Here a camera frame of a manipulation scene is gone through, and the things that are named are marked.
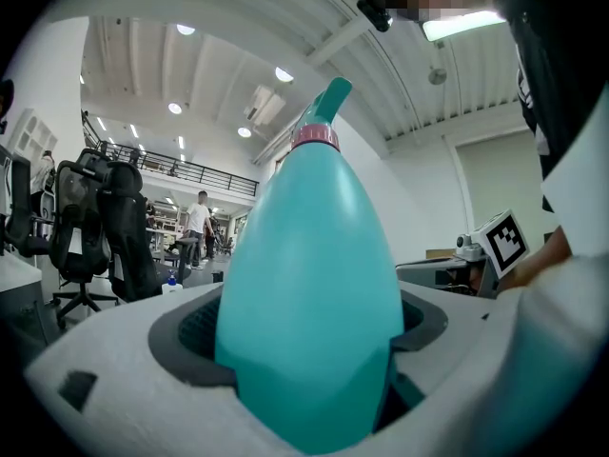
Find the gray floor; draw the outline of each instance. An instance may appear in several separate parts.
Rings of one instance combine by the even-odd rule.
[[[230,267],[230,257],[217,255],[212,261],[202,263],[202,270],[193,270],[184,281],[184,288],[194,288],[201,285],[208,285],[214,282],[214,272],[221,271],[224,276]],[[57,269],[52,265],[49,258],[41,256],[37,259],[37,267],[42,270],[42,291],[45,302],[52,300],[53,292],[60,291],[59,276]],[[78,291],[77,285],[67,285],[61,289],[63,292]],[[104,279],[94,279],[89,285],[89,291],[97,294],[112,295],[109,290],[108,281]],[[115,308],[114,302],[97,302],[101,310]],[[51,338],[56,340],[61,337],[63,332],[57,327],[55,321],[56,308],[52,305],[46,305],[43,310],[43,316],[48,317],[49,326],[56,328],[56,331],[51,334]],[[94,316],[95,313],[88,307],[80,306],[72,311],[66,317],[67,330],[73,328],[78,323],[86,320],[89,316]],[[37,319],[31,308],[25,308],[21,313],[10,318],[10,327],[15,332],[15,344],[18,347],[18,352],[22,360],[23,366],[33,360],[43,349],[43,336],[40,331]]]

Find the ceiling air conditioner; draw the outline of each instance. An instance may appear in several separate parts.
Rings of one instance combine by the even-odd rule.
[[[284,107],[285,100],[272,89],[259,86],[246,108],[247,120],[256,126],[268,125]]]

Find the fluorescent light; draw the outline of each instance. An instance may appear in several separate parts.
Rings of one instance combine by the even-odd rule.
[[[182,24],[176,24],[175,27],[177,27],[178,32],[183,35],[191,35],[194,32],[194,29],[192,27],[183,26]]]
[[[182,107],[180,107],[177,103],[170,103],[168,108],[171,113],[175,113],[176,115],[182,113]]]
[[[285,72],[281,68],[275,68],[275,76],[277,76],[279,81],[283,81],[284,83],[289,83],[290,81],[294,80],[294,76]]]
[[[443,39],[444,37],[459,32],[493,24],[500,24],[501,22],[505,22],[505,20],[499,17],[495,12],[484,10],[441,20],[430,20],[429,22],[423,23],[422,29],[427,40],[437,41],[438,39]]]
[[[250,129],[246,129],[245,127],[241,127],[239,128],[239,130],[237,130],[237,132],[239,133],[239,135],[241,135],[242,137],[251,137],[251,130]]]

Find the ceiling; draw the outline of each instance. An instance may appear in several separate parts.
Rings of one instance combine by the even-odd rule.
[[[336,75],[354,85],[345,118],[380,154],[400,137],[422,137],[436,124],[517,99],[517,58],[506,24],[434,44],[411,22],[395,22],[385,34],[373,30],[358,0],[156,0],[158,7],[155,0],[109,1],[81,1],[112,15],[92,19],[86,44],[84,73],[95,96],[188,103],[232,133],[256,87],[278,85],[275,64],[295,76],[278,89],[287,105],[261,129],[257,150]],[[169,22],[201,31],[182,36],[171,24],[125,18],[126,9],[171,16]],[[444,83],[430,83],[433,70],[446,71]]]
[[[153,202],[159,203],[167,203],[167,198],[171,198],[175,205],[181,209],[187,209],[197,200],[197,197],[194,194],[188,194],[179,190],[170,191],[169,189],[163,189],[147,183],[144,183],[142,195]],[[247,209],[247,207],[244,207],[243,205],[212,198],[207,200],[207,206],[210,209],[218,209],[215,213],[219,216],[226,217],[230,217]]]

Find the teal spray bottle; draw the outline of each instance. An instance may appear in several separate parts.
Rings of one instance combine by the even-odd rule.
[[[310,454],[373,430],[403,333],[383,228],[331,127],[350,91],[334,79],[294,129],[233,255],[216,331],[242,403]]]

